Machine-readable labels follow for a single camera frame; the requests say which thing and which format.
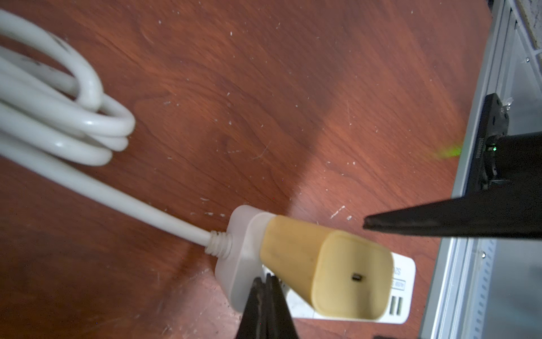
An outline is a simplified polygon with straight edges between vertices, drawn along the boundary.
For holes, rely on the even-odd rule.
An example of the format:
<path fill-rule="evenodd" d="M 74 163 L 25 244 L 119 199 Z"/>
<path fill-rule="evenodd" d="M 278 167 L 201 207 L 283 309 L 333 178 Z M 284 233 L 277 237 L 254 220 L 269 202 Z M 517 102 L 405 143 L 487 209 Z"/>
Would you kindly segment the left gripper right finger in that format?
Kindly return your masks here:
<path fill-rule="evenodd" d="M 364 218 L 375 232 L 422 237 L 541 238 L 541 178 Z"/>

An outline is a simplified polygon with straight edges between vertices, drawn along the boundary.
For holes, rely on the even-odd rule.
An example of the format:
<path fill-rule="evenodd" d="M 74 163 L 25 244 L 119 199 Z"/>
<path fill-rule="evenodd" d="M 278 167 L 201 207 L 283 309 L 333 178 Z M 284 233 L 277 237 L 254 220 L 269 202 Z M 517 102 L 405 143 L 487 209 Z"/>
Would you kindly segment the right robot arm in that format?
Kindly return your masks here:
<path fill-rule="evenodd" d="M 490 137 L 484 167 L 488 188 L 541 176 L 541 132 Z"/>

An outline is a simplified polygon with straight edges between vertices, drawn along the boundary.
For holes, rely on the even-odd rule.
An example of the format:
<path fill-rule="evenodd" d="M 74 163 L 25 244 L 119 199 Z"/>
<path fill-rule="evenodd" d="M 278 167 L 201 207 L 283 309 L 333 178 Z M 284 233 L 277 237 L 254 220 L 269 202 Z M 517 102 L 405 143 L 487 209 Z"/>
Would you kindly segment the white power strip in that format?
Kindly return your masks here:
<path fill-rule="evenodd" d="M 252 282 L 265 278 L 271 271 L 259 258 L 261 244 L 267 223 L 274 214 L 252 206 L 243 205 L 231 214 L 227 227 L 230 252 L 219 258 L 215 277 L 224 292 L 230 307 L 238 313 L 244 311 Z M 416 275 L 416 264 L 412 258 L 394 253 L 394 275 L 392 289 L 384 314 L 376 323 L 403 324 L 410 315 Z"/>

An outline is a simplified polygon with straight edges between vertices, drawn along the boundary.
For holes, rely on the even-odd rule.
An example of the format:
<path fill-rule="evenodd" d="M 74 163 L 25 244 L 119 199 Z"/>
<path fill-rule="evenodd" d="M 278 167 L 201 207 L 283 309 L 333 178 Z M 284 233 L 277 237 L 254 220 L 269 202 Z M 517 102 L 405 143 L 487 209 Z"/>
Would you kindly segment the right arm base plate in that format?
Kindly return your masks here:
<path fill-rule="evenodd" d="M 478 128 L 475 133 L 474 149 L 470 156 L 467 186 L 464 194 L 485 191 L 497 179 L 495 155 L 496 142 L 508 135 L 509 115 L 497 93 L 484 98 Z"/>

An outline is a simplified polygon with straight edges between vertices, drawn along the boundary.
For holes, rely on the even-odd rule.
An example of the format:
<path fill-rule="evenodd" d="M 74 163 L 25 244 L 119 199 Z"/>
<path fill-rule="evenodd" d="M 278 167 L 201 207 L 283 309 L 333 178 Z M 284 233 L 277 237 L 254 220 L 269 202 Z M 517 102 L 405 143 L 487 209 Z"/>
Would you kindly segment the yellow charger plug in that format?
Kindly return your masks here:
<path fill-rule="evenodd" d="M 392 252 L 355 234 L 275 216 L 260 259 L 323 316 L 374 320 L 387 309 Z"/>

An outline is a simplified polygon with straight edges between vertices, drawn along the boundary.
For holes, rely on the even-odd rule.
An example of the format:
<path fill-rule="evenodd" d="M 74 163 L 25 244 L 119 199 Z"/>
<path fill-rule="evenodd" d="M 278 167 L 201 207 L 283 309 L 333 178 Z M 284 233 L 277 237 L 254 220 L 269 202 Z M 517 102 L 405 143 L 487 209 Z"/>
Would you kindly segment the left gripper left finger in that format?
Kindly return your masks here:
<path fill-rule="evenodd" d="M 299 338 L 276 276 L 254 279 L 236 338 Z"/>

